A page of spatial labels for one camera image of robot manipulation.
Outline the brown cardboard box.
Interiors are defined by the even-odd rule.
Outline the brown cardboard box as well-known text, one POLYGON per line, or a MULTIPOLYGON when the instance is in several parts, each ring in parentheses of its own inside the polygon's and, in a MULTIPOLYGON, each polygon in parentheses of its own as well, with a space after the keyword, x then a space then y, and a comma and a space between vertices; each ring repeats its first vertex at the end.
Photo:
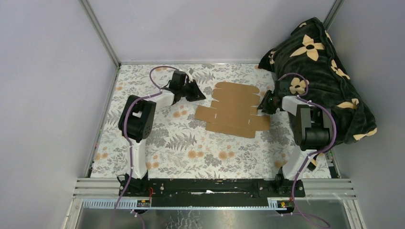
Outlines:
POLYGON ((194 117, 206 122, 207 131, 255 138, 257 131, 270 129, 270 117, 258 115, 259 93, 252 85, 219 82, 213 89, 211 105, 198 106, 194 117))

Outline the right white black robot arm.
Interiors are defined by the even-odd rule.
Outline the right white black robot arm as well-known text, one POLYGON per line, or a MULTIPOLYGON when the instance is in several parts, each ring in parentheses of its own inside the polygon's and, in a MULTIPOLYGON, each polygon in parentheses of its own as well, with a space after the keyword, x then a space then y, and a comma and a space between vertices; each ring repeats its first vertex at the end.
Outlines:
POLYGON ((285 197, 293 190, 290 180, 299 180, 312 159, 332 147, 336 124, 329 109, 293 95, 286 80, 275 82, 274 90, 266 92, 258 109, 269 115, 280 110, 294 116, 292 131, 296 146, 276 176, 280 180, 274 183, 275 193, 285 197))

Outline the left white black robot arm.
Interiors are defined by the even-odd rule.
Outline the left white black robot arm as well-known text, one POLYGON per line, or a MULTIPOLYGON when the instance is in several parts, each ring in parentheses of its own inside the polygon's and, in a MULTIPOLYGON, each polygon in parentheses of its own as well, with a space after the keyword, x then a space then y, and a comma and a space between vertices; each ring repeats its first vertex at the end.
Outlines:
POLYGON ((118 128, 129 144, 129 171, 127 174, 134 180, 130 190, 136 196, 143 196, 148 191, 146 167, 146 139, 153 127, 156 110, 176 104, 182 98, 188 102, 205 100, 206 96, 199 89, 195 79, 186 72, 174 68, 171 80, 167 85, 159 87, 154 81, 158 92, 143 97, 128 97, 122 111, 118 128))

